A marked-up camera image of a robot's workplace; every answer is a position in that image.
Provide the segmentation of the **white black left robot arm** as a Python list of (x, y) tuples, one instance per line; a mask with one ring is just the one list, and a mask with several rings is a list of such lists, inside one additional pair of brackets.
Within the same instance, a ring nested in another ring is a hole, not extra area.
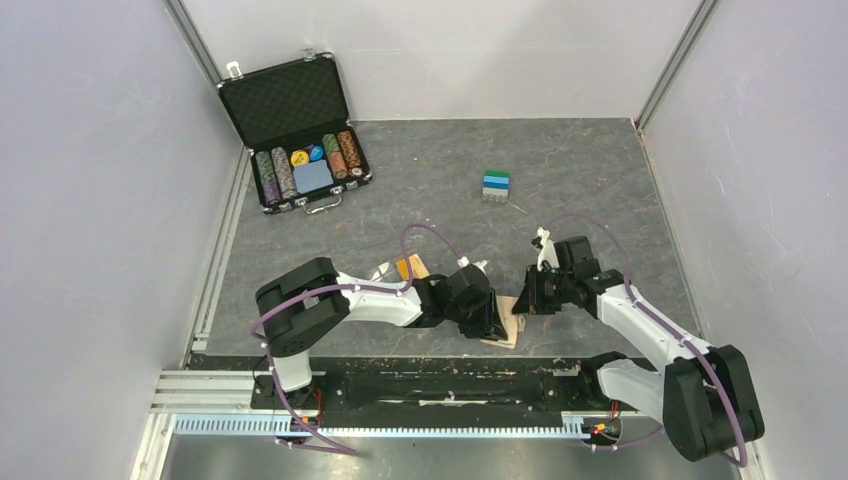
[(448, 276), (378, 282), (342, 273), (329, 258), (317, 257), (260, 287), (255, 293), (260, 317), (251, 333), (267, 349), (278, 397), (295, 408), (312, 399), (309, 351), (343, 322), (429, 329), (451, 321), (467, 338), (507, 340), (483, 263), (462, 257), (457, 264)]

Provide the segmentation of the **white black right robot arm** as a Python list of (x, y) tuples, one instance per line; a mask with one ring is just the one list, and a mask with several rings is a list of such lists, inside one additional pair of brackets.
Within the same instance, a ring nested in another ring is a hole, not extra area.
[(689, 461), (741, 450), (765, 434), (765, 422), (744, 354), (716, 347), (657, 311), (624, 278), (603, 270), (585, 236), (553, 241), (539, 228), (535, 263), (513, 308), (516, 314), (552, 315), (566, 305), (614, 329), (650, 363), (620, 352), (583, 363), (577, 392), (591, 408), (619, 401), (659, 423)]

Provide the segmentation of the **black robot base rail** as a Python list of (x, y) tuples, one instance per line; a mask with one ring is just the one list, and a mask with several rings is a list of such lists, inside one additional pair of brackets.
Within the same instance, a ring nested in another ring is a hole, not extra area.
[(553, 427), (628, 406), (590, 393), (577, 358), (314, 357), (287, 396), (323, 427)]

